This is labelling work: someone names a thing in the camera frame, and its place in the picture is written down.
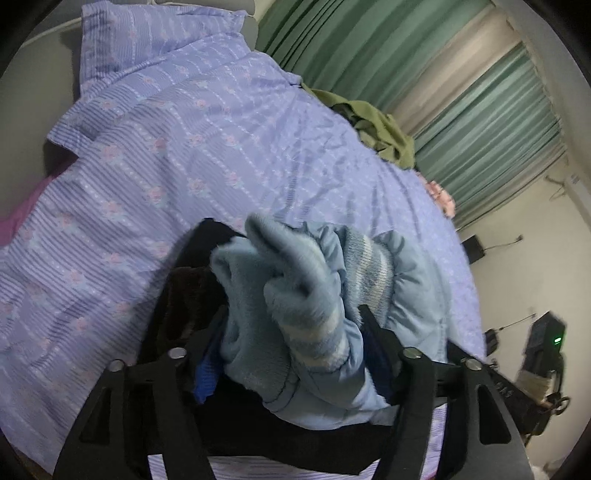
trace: black cloth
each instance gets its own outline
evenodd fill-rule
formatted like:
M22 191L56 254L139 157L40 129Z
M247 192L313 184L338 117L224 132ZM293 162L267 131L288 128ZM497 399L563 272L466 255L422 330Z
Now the black cloth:
M194 230L158 299L138 362L156 360L162 348L185 346L187 328L195 330L193 335L203 334L220 306L227 304L223 288L210 276L209 258L218 245L237 235L212 219ZM369 423L307 430L281 420L262 405L257 393L226 376L203 405L191 401L191 407L209 455L264 456L326 473L357 475L381 457L392 430Z

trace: striped curtain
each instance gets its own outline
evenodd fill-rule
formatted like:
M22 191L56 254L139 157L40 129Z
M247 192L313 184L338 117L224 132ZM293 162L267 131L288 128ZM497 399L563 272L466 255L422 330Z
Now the striped curtain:
M560 158L558 119L524 45L430 122L415 137L415 150L417 168L454 197L459 227L505 203Z
M257 50L310 87L386 110L489 0L276 0Z

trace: gray headboard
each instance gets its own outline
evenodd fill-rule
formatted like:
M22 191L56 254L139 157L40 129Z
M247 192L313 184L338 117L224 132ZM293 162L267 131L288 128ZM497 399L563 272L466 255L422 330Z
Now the gray headboard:
M82 4L95 0L63 0L31 33L0 77L0 220L25 200L35 186L67 161L46 135L77 98ZM147 3L111 0L113 3ZM254 0L180 0L255 12ZM254 49L256 20L245 19L242 34Z

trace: metal screw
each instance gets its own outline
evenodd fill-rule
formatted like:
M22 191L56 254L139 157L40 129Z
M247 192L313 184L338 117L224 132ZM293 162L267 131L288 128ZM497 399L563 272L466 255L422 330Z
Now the metal screw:
M121 370L123 370L123 368L125 367L125 363L123 360L113 360L108 368L109 368L109 372L120 372Z
M482 370L482 364L475 358L465 358L462 362L464 362L470 370L474 370L475 372Z
M185 355L187 355L187 351L181 346L176 346L175 348L171 348L168 351L168 356L170 358L172 358L173 360L178 360L179 358L184 358Z
M406 358L410 358L412 360L416 359L416 358L421 358L422 357L422 353L418 348L415 348L413 346L409 346L406 347L403 351L402 354L406 357Z

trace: purple bedspread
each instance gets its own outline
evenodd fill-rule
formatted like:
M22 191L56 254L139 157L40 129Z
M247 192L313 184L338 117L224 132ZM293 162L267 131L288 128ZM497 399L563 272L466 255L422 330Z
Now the purple bedspread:
M168 40L181 34L174 22L153 21L143 37L134 15L161 7L135 7L117 18L127 42L149 45L163 35L158 25ZM293 225L414 238L449 279L464 347L483 353L462 247L416 175L364 147L239 34L211 31L90 87L51 134L79 159L0 250L0 426L48 471L105 365L134 363L167 271L204 217L242 229L258 210ZM130 48L117 38L111 47ZM436 469L442 432L438 411L425 476ZM277 478L303 478L290 472Z

